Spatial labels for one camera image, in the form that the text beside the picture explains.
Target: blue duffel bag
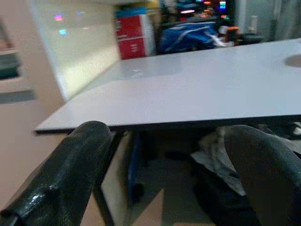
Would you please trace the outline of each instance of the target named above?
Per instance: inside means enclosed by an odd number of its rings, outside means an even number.
[[[159,50],[161,53],[177,53],[214,48],[210,35],[216,35],[215,22],[184,23],[163,31]]]

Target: table top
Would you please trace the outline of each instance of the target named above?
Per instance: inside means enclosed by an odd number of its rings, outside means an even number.
[[[36,132],[86,121],[112,130],[301,120],[301,39],[116,63]]]

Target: wall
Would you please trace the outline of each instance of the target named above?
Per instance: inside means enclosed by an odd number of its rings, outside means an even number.
[[[271,34],[272,20],[274,18],[275,0],[238,0],[236,22],[242,33],[249,32],[251,16],[258,16],[258,32],[268,41]]]
[[[68,100],[119,60],[114,7],[49,2],[32,0],[31,9],[62,94]]]
[[[32,19],[29,0],[0,1],[0,15],[35,94],[45,107],[42,121],[63,105],[64,99]]]

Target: colorful lights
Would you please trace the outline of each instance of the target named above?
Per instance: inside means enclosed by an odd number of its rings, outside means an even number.
[[[181,11],[181,14],[188,14],[188,13],[194,13],[195,12],[195,10],[193,10],[193,9],[188,9],[188,10],[183,10],[183,11]]]
[[[66,35],[66,34],[67,34],[67,31],[65,29],[60,30],[60,35]]]
[[[220,9],[225,10],[226,9],[226,1],[220,1]]]
[[[61,14],[55,15],[55,20],[56,21],[62,21],[63,20],[63,15],[61,15]]]

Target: fabric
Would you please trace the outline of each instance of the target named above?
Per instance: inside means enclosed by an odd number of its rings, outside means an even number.
[[[228,186],[241,196],[246,195],[240,178],[232,165],[224,145],[225,127],[202,138],[200,151],[191,154],[192,158],[211,172],[222,178]]]
[[[261,224],[301,225],[301,160],[295,144],[234,126],[226,129],[225,147]]]
[[[210,35],[216,35],[215,22],[184,23],[163,31],[159,50],[161,53],[186,52],[214,48]]]

